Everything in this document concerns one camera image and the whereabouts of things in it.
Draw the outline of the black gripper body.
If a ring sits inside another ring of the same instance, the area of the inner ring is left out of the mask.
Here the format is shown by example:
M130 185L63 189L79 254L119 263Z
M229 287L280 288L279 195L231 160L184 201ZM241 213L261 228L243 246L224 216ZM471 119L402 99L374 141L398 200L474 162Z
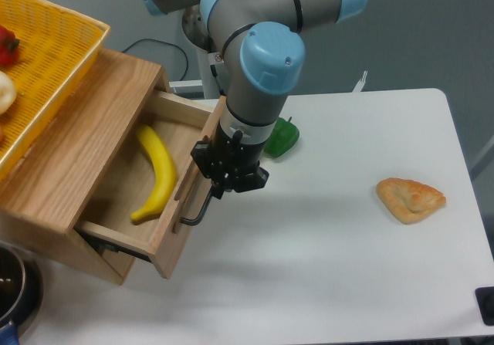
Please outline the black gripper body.
M224 179L225 174L246 173L258 165L259 157L266 142L243 143L240 134L230 136L218 124L208 144L208 164L212 179Z

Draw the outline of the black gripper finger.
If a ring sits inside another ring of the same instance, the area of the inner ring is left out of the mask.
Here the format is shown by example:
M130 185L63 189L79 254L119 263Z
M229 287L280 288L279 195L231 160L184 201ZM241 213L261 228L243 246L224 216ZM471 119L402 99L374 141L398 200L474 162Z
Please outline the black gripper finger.
M266 186L268 179L269 172L257 166L247 172L235 174L232 190L237 193L258 190Z
M211 195L221 199L229 190L229 174L213 153L212 142L198 141L191 150L191 156L202 176L211 182Z

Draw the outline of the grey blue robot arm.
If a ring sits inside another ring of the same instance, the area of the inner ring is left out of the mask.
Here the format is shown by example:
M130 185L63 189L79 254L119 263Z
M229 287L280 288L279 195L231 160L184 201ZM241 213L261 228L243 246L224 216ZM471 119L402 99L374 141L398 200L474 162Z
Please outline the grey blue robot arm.
M191 155L212 197L263 188L259 158L306 58L301 33L360 14L368 0L145 0L153 13L200 8L230 77L214 136Z

